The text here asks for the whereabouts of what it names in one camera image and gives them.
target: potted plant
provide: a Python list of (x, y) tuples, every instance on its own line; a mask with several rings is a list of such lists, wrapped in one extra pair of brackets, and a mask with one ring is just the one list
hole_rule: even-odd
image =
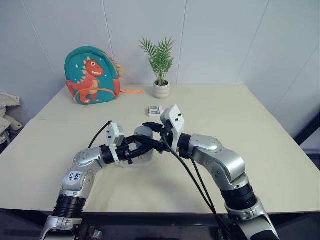
[(156, 75), (156, 81), (153, 82), (153, 95), (159, 99), (168, 97), (170, 82), (166, 80), (166, 75), (174, 60), (171, 51), (174, 43), (172, 38), (165, 38), (159, 41), (158, 45), (153, 44), (147, 38), (142, 38), (139, 42), (139, 47), (149, 56), (149, 63)]

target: white bracket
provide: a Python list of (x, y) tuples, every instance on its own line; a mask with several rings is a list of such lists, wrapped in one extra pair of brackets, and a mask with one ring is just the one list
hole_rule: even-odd
[(173, 133), (173, 141), (172, 141), (171, 148), (177, 152), (178, 141), (181, 134), (184, 131), (184, 126), (185, 126), (185, 119), (182, 116), (182, 113), (180, 112), (177, 105), (173, 105), (167, 108), (166, 110), (164, 110), (160, 119), (163, 124), (165, 124), (167, 120), (169, 120), (170, 123), (172, 124), (173, 129), (171, 131)]
[(115, 163), (118, 165), (120, 163), (116, 149), (117, 146), (122, 144), (125, 138), (125, 131), (121, 125), (111, 122), (109, 125), (109, 130), (106, 131), (106, 142), (108, 143), (110, 152), (113, 156)]

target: black cable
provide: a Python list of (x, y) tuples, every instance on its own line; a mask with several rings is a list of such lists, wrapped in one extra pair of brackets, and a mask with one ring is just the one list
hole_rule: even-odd
[(91, 148), (92, 144), (94, 143), (94, 141), (96, 140), (96, 138), (99, 136), (99, 134), (107, 127), (109, 126), (109, 124), (112, 123), (112, 121), (108, 121), (97, 133), (96, 135), (93, 137), (92, 141), (90, 142), (88, 149)]
[(217, 222), (220, 221), (220, 223), (221, 223), (221, 224), (223, 225), (223, 227), (226, 229), (226, 232), (227, 232), (228, 236), (229, 236), (230, 238), (232, 238), (229, 228), (228, 228), (227, 225), (224, 223), (224, 221), (222, 221), (221, 217), (217, 214), (215, 205), (214, 205), (214, 203), (213, 203), (212, 200), (211, 200), (211, 197), (210, 197), (210, 195), (209, 195), (209, 193), (208, 193), (208, 190), (207, 190), (207, 188), (206, 188), (206, 185), (205, 185), (205, 183), (204, 183), (204, 181), (203, 181), (203, 179), (202, 179), (202, 177), (201, 177), (201, 175), (200, 175), (200, 172), (199, 172), (199, 170), (198, 170), (198, 167), (197, 167), (197, 165), (196, 165), (196, 162), (195, 162), (195, 160), (194, 160), (194, 158), (193, 158), (192, 156), (190, 157), (190, 160), (191, 160), (191, 162), (192, 162), (192, 164), (193, 164), (193, 167), (194, 167), (194, 169), (195, 169), (195, 172), (196, 172), (196, 174), (197, 174), (197, 176), (198, 176), (198, 178), (199, 178), (199, 180), (200, 180), (200, 182), (201, 182), (201, 185), (202, 185), (202, 187), (203, 187), (203, 189), (204, 189), (204, 192), (205, 192), (205, 194), (206, 194), (206, 197), (208, 198), (209, 203), (211, 204), (211, 210), (212, 210), (215, 218), (217, 219)]
[(211, 205), (208, 202), (207, 198), (205, 197), (204, 193), (202, 192), (197, 180), (195, 179), (195, 177), (193, 176), (192, 172), (190, 171), (190, 169), (188, 168), (188, 166), (186, 165), (186, 163), (182, 160), (182, 158), (175, 152), (173, 151), (173, 149), (170, 147), (170, 145), (167, 142), (166, 137), (163, 134), (160, 134), (161, 137), (163, 138), (163, 142), (165, 144), (165, 146), (169, 149), (169, 151), (180, 161), (180, 163), (184, 166), (185, 170), (188, 172), (189, 176), (192, 178), (195, 186), (198, 188), (200, 194), (202, 195), (205, 203), (208, 205), (208, 207), (211, 209)]
[(166, 146), (166, 147), (169, 149), (169, 151), (180, 161), (180, 163), (184, 166), (185, 170), (188, 172), (189, 176), (191, 177), (191, 179), (193, 180), (195, 186), (197, 187), (197, 189), (199, 190), (201, 196), (203, 197), (205, 203), (208, 205), (208, 207), (210, 208), (210, 210), (213, 212), (213, 214), (214, 214), (214, 216), (215, 216), (215, 218), (216, 218), (216, 220), (217, 220), (217, 223), (218, 223), (218, 225), (220, 226), (220, 228), (232, 239), (232, 235), (231, 235), (231, 233), (230, 233), (229, 228), (226, 226), (226, 224), (221, 220), (221, 218), (220, 218), (219, 215), (217, 214), (217, 211), (216, 211), (216, 209), (215, 209), (215, 207), (214, 207), (214, 205), (213, 205), (213, 202), (212, 202), (212, 200), (211, 200), (211, 198), (210, 198), (210, 196), (209, 196), (209, 193), (208, 193), (208, 191), (207, 191), (207, 188), (206, 188), (206, 186), (205, 186), (205, 184), (204, 184), (204, 182), (203, 182), (203, 180), (202, 180), (202, 178), (201, 178), (201, 175), (200, 175), (200, 173), (199, 173), (199, 171), (198, 171), (198, 168), (197, 168), (196, 164), (194, 163), (193, 166), (195, 166), (195, 168), (196, 168), (196, 172), (197, 172), (197, 174), (198, 174), (198, 177), (199, 177), (199, 179), (200, 179), (200, 182), (201, 182), (201, 184), (202, 184), (202, 186), (203, 186), (203, 189), (204, 189), (205, 193), (207, 194), (210, 202), (208, 202), (208, 200), (207, 200), (207, 198), (205, 197), (202, 189), (200, 188), (197, 180), (196, 180), (195, 177), (193, 176), (192, 172), (190, 171), (190, 169), (188, 168), (188, 166), (186, 165), (186, 163), (182, 160), (182, 158), (181, 158), (181, 157), (170, 147), (170, 145), (168, 144), (168, 141), (167, 141), (167, 139), (166, 139), (165, 134), (161, 133), (160, 135), (161, 135), (161, 137), (163, 138), (163, 142), (164, 142), (165, 146)]

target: green leaves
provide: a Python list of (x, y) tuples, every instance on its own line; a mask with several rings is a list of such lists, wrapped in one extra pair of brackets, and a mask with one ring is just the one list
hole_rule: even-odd
[(144, 50), (146, 54), (148, 54), (151, 58), (156, 54), (156, 46), (150, 42), (149, 39), (144, 39), (142, 38), (142, 41), (139, 40), (140, 42), (140, 48)]
[(164, 78), (173, 65), (172, 48), (174, 41), (172, 41), (172, 38), (169, 38), (169, 40), (165, 38), (159, 41), (158, 45), (155, 45), (149, 39), (142, 38), (142, 41), (139, 42), (139, 47), (150, 57), (149, 62), (156, 74), (158, 84), (163, 86), (165, 84)]

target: white pot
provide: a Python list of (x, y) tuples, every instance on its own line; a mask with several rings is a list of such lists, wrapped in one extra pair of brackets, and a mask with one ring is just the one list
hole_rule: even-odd
[(170, 82), (165, 86), (158, 86), (153, 82), (153, 95), (158, 99), (166, 98), (170, 95), (170, 87)]

